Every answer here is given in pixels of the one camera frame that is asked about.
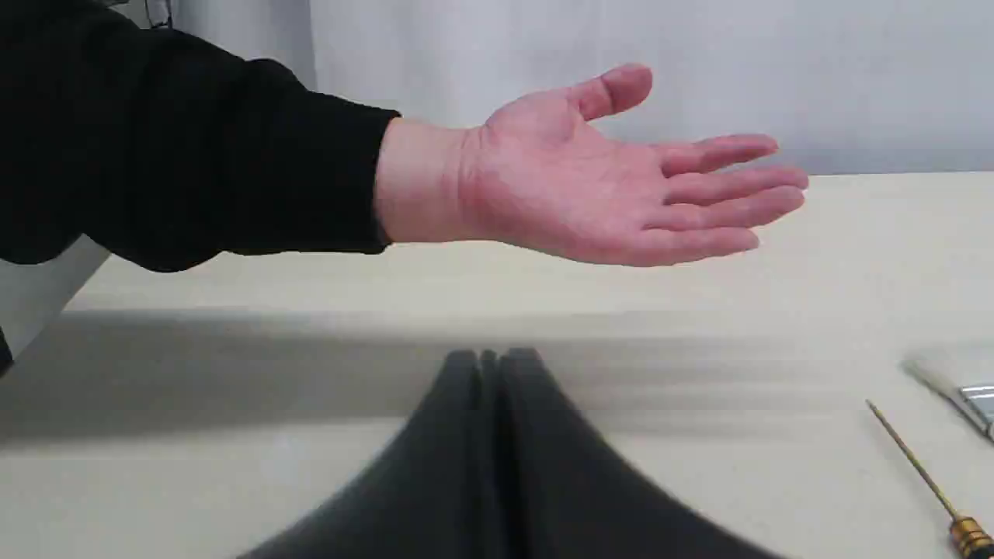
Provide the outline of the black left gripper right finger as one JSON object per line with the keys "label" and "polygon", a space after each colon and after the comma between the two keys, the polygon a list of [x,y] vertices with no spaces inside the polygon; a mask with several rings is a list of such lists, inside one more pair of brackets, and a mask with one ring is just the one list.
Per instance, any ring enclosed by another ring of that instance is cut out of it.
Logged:
{"label": "black left gripper right finger", "polygon": [[533,349],[499,361],[505,506],[516,558],[767,558],[640,474]]}

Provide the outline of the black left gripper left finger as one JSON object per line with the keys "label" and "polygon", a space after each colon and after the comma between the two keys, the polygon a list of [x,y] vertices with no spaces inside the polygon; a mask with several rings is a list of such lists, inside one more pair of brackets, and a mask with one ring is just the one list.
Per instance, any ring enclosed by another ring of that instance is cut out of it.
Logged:
{"label": "black left gripper left finger", "polygon": [[495,558],[492,352],[448,354],[405,427],[333,498],[248,558]]}

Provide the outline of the black sleeved forearm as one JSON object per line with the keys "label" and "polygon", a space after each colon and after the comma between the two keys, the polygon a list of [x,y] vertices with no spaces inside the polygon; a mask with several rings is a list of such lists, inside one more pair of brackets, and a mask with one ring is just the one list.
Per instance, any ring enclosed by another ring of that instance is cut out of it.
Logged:
{"label": "black sleeved forearm", "polygon": [[173,273],[219,255],[379,254],[393,110],[93,1],[4,1],[2,258],[82,237]]}

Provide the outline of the open bare human hand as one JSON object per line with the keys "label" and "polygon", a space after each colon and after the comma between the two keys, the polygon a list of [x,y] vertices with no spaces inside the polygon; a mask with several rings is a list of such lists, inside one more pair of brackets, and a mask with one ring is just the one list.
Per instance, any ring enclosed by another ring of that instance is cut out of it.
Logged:
{"label": "open bare human hand", "polygon": [[762,134],[696,142],[618,141],[593,126],[648,99],[650,68],[533,92],[478,127],[388,124],[375,211],[391,243],[497,241],[576,262],[631,268],[752,251],[756,228],[805,202],[808,176],[752,167]]}

